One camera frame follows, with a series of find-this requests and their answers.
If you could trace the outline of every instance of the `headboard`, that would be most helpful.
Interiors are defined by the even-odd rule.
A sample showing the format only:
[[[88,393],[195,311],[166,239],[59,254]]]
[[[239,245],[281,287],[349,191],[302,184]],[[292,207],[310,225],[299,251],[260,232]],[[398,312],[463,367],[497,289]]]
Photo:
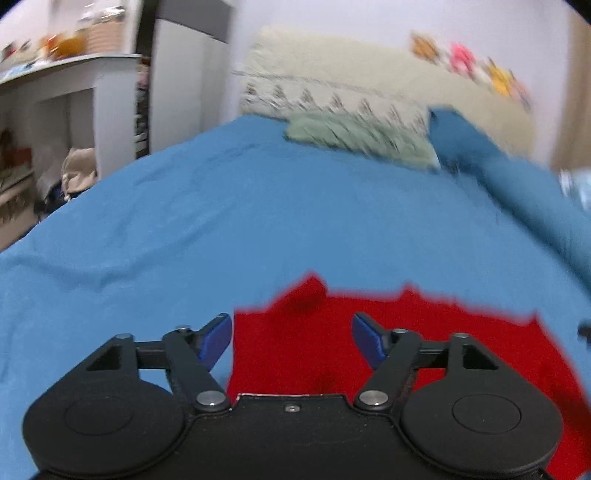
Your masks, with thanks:
[[[242,74],[316,79],[451,106],[502,150],[531,154],[534,123],[521,105],[396,48],[269,26],[258,33]]]

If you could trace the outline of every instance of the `pink stuffed toy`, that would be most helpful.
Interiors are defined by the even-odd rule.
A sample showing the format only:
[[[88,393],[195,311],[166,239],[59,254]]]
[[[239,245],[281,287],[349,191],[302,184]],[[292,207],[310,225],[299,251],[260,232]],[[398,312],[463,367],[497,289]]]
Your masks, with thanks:
[[[472,52],[464,45],[452,43],[451,54],[452,56],[449,62],[452,67],[452,71],[455,73],[462,73],[462,71],[465,71],[470,77],[473,77],[473,67],[476,59],[474,58]]]

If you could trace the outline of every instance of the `stuffed toy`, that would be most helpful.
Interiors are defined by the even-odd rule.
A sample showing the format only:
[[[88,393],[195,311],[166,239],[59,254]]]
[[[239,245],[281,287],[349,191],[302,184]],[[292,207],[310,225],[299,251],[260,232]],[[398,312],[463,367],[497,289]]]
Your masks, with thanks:
[[[450,64],[455,73],[466,73],[470,78],[474,76],[476,59],[470,50],[459,43],[452,43]]]
[[[472,80],[478,85],[482,85],[492,90],[491,77],[488,75],[488,67],[484,62],[476,62],[474,65]]]
[[[422,37],[421,35],[414,33],[411,33],[410,38],[413,42],[411,49],[416,58],[427,60],[431,63],[437,63],[439,50],[431,38]]]
[[[503,97],[511,96],[511,89],[514,82],[511,72],[500,69],[491,59],[488,59],[488,62],[488,75],[491,77],[493,88]]]
[[[523,83],[521,83],[519,80],[515,78],[515,75],[513,75],[512,71],[509,71],[509,73],[511,75],[511,98],[513,98],[514,101],[521,103],[521,105],[523,105],[523,108],[525,108],[527,111],[530,111],[531,97],[529,91],[527,90],[527,88],[525,88],[525,85]]]

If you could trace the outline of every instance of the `green pillow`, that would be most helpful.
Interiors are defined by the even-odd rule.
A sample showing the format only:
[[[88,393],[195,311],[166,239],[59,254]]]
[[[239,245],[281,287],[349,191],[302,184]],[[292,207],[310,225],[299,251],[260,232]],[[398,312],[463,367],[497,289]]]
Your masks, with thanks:
[[[349,113],[308,112],[290,117],[285,137],[321,147],[344,148],[417,168],[440,168],[426,138]]]

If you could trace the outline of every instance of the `red cloth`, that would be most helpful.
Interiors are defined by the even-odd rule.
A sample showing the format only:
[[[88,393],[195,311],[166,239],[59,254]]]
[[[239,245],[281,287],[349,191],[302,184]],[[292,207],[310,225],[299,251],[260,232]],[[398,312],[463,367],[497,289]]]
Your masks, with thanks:
[[[367,313],[387,329],[414,330],[428,340],[470,333],[560,409],[564,433],[548,472],[557,480],[575,480],[591,469],[591,413],[573,373],[537,319],[517,325],[500,314],[428,300],[411,287],[381,299],[329,296],[324,284],[311,276],[268,310],[236,312],[231,398],[238,393],[345,393],[352,400],[372,374],[353,342],[351,318],[356,312]],[[442,369],[421,370],[415,387],[442,376]]]

